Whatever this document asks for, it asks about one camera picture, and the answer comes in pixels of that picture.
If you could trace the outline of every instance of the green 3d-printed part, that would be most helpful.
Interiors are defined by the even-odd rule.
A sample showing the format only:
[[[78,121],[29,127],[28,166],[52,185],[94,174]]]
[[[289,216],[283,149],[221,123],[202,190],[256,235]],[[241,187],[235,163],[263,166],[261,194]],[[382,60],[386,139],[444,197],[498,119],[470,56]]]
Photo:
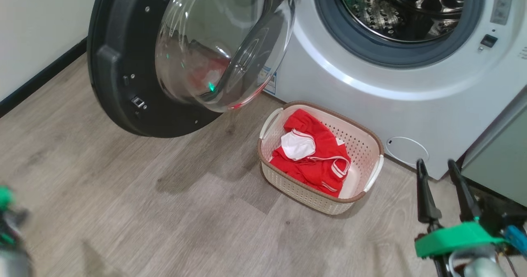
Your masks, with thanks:
[[[490,236],[476,221],[467,221],[451,228],[435,230],[420,238],[415,242],[415,252],[420,258],[428,258],[460,249],[499,243],[508,241]]]
[[[5,186],[0,186],[0,211],[6,211],[13,200],[13,192]]]

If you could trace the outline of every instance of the blue part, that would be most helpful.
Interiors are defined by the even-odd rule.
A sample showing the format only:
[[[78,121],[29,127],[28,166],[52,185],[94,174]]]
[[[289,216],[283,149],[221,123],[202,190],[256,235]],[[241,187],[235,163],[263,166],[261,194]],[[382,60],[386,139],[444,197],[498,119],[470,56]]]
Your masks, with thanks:
[[[527,258],[527,236],[519,228],[510,225],[505,229],[503,236]]]

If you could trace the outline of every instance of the laminate flooring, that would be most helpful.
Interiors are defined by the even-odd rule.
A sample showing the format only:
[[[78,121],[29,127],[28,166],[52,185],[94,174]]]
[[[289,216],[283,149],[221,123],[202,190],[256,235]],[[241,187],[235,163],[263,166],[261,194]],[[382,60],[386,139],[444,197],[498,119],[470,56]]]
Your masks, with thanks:
[[[257,134],[281,105],[261,95],[188,136],[138,137],[104,114],[81,56],[0,119],[0,182],[32,213],[23,232],[36,275],[435,276],[415,256],[426,227],[406,168],[386,161],[371,191],[338,216],[265,181]],[[454,186],[433,182],[431,191],[441,222],[456,224]]]

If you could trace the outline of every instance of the red clothing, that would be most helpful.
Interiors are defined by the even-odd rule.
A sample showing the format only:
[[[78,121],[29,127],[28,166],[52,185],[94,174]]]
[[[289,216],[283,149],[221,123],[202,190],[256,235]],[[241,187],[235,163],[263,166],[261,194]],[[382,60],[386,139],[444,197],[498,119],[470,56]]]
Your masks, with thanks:
[[[344,143],[337,144],[335,136],[323,123],[301,109],[289,117],[284,129],[311,135],[315,140],[315,153],[293,161],[280,146],[273,152],[271,164],[297,181],[338,197],[351,163]]]

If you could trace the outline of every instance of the washing machine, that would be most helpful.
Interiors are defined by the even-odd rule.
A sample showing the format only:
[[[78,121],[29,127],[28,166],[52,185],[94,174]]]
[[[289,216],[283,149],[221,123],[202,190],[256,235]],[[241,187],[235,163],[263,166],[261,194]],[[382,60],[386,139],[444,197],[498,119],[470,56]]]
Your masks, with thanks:
[[[527,84],[525,0],[96,0],[90,79],[123,129],[177,137],[262,91],[374,131],[439,179]]]

